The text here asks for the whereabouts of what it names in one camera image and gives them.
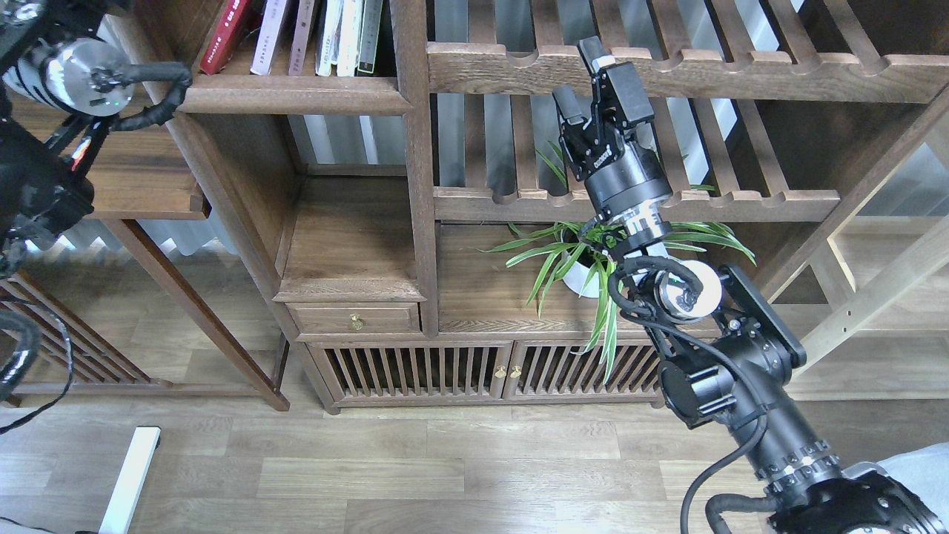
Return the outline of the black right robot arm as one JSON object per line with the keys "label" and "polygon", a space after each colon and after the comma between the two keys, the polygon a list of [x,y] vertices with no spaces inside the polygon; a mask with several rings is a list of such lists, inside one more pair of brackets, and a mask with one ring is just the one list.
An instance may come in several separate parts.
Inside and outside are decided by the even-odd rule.
{"label": "black right robot arm", "polygon": [[681,532],[698,488],[744,456],[764,494],[709,498],[705,516],[715,533],[729,532],[726,512],[765,512],[777,533],[945,533],[923,500],[877,464],[841,469],[785,392],[807,360],[801,342],[738,266],[651,253],[672,230],[660,214],[672,193],[667,176],[636,138],[653,108],[634,65],[619,62],[599,37],[579,41],[578,50],[591,79],[590,113],[569,85],[556,88],[555,102],[561,148],[595,209],[579,240],[614,261],[604,288],[652,339],[668,408],[690,429],[722,423],[738,443],[686,491]]}

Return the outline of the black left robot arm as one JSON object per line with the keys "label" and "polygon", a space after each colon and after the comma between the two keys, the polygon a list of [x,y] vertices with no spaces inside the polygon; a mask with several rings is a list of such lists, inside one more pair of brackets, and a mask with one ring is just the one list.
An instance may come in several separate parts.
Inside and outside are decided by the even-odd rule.
{"label": "black left robot arm", "polygon": [[23,263],[27,243],[48,247],[91,214],[87,174],[109,134],[170,121],[192,85],[179,62],[135,64],[99,38],[105,15],[130,1],[4,1],[2,78],[34,102],[67,113],[41,141],[13,118],[2,95],[2,277]]}

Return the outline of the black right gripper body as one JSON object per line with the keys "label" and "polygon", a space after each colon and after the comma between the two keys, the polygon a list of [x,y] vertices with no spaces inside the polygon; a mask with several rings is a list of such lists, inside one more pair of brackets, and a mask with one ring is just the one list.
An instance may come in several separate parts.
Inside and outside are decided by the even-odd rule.
{"label": "black right gripper body", "polygon": [[634,65],[616,63],[590,75],[593,100],[582,125],[560,122],[560,146],[605,220],[664,202],[672,190],[655,152],[636,139],[636,128],[655,118]]}

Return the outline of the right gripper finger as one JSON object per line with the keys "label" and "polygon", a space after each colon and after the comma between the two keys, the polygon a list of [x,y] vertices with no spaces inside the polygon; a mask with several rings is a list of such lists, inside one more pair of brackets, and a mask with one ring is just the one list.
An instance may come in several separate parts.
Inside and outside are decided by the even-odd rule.
{"label": "right gripper finger", "polygon": [[580,39],[578,51],[589,75],[598,75],[604,68],[616,64],[616,58],[606,50],[598,35]]}
{"label": "right gripper finger", "polygon": [[573,87],[563,85],[563,87],[555,88],[552,95],[555,98],[557,113],[562,124],[582,125],[584,123],[583,109]]}

